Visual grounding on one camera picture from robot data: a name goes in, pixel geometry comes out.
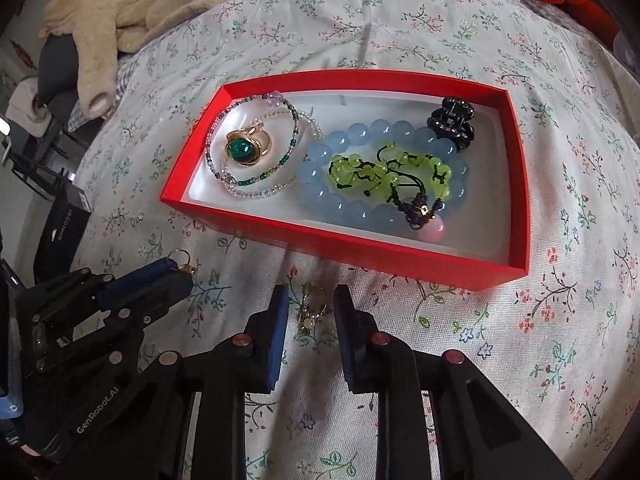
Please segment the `person's hand on gripper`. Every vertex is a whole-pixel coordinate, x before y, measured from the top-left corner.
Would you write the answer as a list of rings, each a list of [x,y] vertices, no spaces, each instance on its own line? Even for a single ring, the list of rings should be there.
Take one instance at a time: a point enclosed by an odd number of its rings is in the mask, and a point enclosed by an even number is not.
[[[40,443],[37,438],[31,438],[29,436],[18,436],[17,437],[17,446],[18,448],[32,457],[41,457],[42,454],[40,452]]]

